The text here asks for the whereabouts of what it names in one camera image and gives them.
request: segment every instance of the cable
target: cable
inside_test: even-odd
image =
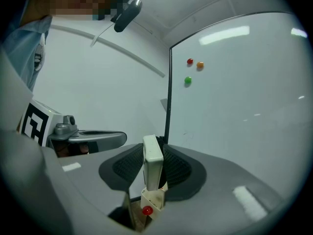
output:
[[[93,41],[91,42],[90,44],[90,47],[94,46],[94,44],[96,43],[98,37],[100,37],[100,35],[102,33],[104,33],[107,29],[109,29],[114,23],[112,23],[109,27],[107,27],[105,30],[101,31],[98,35],[96,35],[94,38],[93,38]]]

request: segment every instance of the red ball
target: red ball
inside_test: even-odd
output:
[[[149,216],[153,213],[153,209],[151,206],[145,206],[144,208],[142,208],[142,213],[146,216]]]

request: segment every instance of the orange ball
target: orange ball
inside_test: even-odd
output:
[[[197,62],[197,67],[198,68],[203,68],[204,67],[204,62]]]

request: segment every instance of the whiteboard frame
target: whiteboard frame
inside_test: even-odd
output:
[[[294,13],[288,12],[288,11],[261,11],[261,12],[243,14],[243,15],[227,18],[227,19],[224,19],[222,21],[216,22],[214,24],[211,24],[209,26],[206,26],[206,27],[198,30],[197,32],[195,32],[195,33],[185,37],[184,39],[180,40],[179,42],[177,42],[176,44],[174,44],[173,46],[170,47],[170,67],[169,67],[169,76],[168,76],[167,110],[166,110],[165,132],[164,132],[164,142],[166,144],[168,144],[168,138],[169,138],[169,132],[170,132],[170,122],[171,122],[171,105],[172,105],[172,49],[176,45],[179,45],[180,43],[185,41],[186,39],[188,39],[188,38],[198,34],[199,32],[201,32],[201,31],[203,31],[203,30],[205,30],[205,29],[207,29],[209,27],[214,26],[214,25],[217,25],[217,24],[220,24],[220,23],[232,20],[232,19],[240,18],[240,17],[246,17],[246,16],[251,16],[251,15],[256,15],[256,14],[264,14],[264,13],[286,13],[286,14],[295,15]]]

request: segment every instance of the person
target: person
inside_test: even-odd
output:
[[[31,91],[45,62],[45,43],[52,15],[94,15],[110,9],[112,2],[114,0],[25,1],[1,37],[1,44],[15,71]],[[89,151],[86,143],[77,147],[58,142],[54,147],[60,157],[77,155],[77,149],[83,154]]]

